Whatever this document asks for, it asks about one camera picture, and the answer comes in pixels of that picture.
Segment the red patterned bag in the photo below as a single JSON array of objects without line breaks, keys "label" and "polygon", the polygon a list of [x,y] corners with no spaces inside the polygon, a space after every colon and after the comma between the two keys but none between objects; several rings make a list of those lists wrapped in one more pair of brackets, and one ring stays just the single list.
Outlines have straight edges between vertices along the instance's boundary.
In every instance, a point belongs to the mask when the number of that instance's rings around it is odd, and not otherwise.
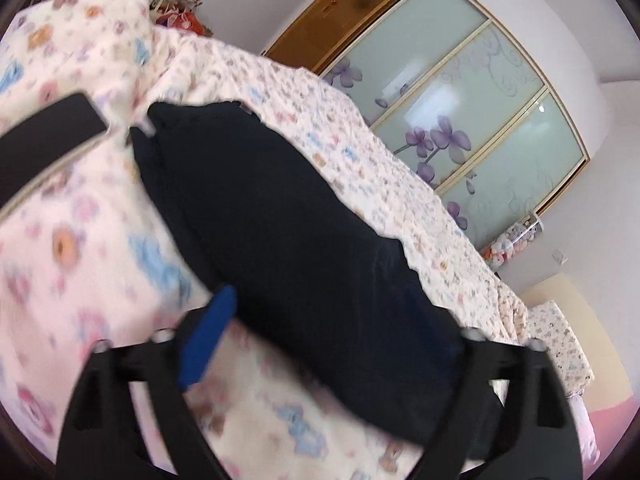
[{"label": "red patterned bag", "polygon": [[155,24],[178,29],[180,32],[193,32],[202,37],[210,36],[210,30],[198,19],[195,12],[177,3],[159,8]]}]

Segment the frosted glass floral wardrobe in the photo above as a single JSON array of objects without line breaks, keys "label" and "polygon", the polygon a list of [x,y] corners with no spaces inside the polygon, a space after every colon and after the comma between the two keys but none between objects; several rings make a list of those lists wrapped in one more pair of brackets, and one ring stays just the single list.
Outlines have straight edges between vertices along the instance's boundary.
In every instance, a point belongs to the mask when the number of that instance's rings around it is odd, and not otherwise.
[{"label": "frosted glass floral wardrobe", "polygon": [[588,162],[558,92],[476,0],[392,0],[318,65],[477,248]]}]

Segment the brown wooden door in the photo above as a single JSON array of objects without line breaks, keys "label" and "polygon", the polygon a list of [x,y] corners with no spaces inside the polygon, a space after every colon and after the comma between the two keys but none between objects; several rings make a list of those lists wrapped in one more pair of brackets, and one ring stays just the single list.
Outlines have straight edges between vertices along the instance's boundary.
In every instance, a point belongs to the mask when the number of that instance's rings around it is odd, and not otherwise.
[{"label": "brown wooden door", "polygon": [[357,24],[385,0],[314,0],[266,51],[280,64],[313,70]]}]

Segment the pink pillow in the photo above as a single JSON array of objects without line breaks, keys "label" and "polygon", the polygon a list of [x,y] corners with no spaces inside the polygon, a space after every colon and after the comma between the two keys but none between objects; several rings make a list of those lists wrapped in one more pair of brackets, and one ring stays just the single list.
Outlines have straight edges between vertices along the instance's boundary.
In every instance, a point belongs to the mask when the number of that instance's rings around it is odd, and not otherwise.
[{"label": "pink pillow", "polygon": [[584,478],[590,476],[589,469],[596,466],[600,460],[601,452],[597,442],[596,430],[594,430],[586,404],[578,393],[572,394],[568,399],[568,405],[572,412],[578,435],[580,456],[582,456],[582,470]]}]

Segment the clear tube of plush toys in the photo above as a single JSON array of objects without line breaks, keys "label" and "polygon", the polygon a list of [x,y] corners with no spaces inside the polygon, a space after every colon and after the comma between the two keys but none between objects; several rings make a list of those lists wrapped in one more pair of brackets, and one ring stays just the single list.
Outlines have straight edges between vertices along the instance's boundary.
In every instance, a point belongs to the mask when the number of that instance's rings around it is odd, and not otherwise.
[{"label": "clear tube of plush toys", "polygon": [[497,272],[505,263],[524,252],[536,236],[544,230],[540,217],[531,211],[522,221],[509,226],[480,252],[488,268]]}]

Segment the cartoon animal print bed blanket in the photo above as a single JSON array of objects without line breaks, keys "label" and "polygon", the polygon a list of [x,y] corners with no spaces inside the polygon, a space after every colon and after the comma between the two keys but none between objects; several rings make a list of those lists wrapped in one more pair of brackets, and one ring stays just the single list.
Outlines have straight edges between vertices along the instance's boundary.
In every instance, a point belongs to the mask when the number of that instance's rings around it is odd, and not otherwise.
[{"label": "cartoon animal print bed blanket", "polygon": [[92,345],[135,344],[204,302],[146,196],[126,144],[156,101],[239,101],[301,151],[340,200],[397,238],[434,304],[493,340],[529,336],[522,300],[490,272],[439,197],[343,93],[216,39],[154,25],[149,0],[51,0],[1,41],[1,127],[84,92],[106,135],[64,157],[1,211],[1,402],[53,458]]}]

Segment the cartoon print pillow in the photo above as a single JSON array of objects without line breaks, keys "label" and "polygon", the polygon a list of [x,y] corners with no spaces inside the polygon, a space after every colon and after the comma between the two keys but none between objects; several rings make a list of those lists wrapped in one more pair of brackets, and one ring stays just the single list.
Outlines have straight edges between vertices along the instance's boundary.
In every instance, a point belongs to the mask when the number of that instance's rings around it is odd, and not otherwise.
[{"label": "cartoon print pillow", "polygon": [[593,381],[594,373],[560,307],[549,300],[529,308],[528,327],[529,333],[547,346],[567,395],[582,394]]}]

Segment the black pants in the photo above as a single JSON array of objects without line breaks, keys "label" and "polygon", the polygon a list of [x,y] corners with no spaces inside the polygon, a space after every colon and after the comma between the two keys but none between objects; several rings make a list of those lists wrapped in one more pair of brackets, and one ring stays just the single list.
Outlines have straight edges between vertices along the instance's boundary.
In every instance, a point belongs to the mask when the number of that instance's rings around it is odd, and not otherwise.
[{"label": "black pants", "polygon": [[148,111],[132,129],[143,185],[183,260],[236,317],[352,414],[432,440],[460,385],[463,344],[399,240],[379,236],[279,133],[238,102]]}]

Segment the cream padded headboard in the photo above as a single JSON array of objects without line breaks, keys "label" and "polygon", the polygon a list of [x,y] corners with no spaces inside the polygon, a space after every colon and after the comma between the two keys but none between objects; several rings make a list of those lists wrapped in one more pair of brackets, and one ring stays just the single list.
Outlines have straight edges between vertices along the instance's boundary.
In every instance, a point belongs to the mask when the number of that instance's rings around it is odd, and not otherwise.
[{"label": "cream padded headboard", "polygon": [[529,287],[520,293],[526,307],[553,300],[574,330],[594,373],[594,379],[581,396],[589,411],[615,408],[632,402],[630,380],[612,339],[582,293],[563,273]]}]

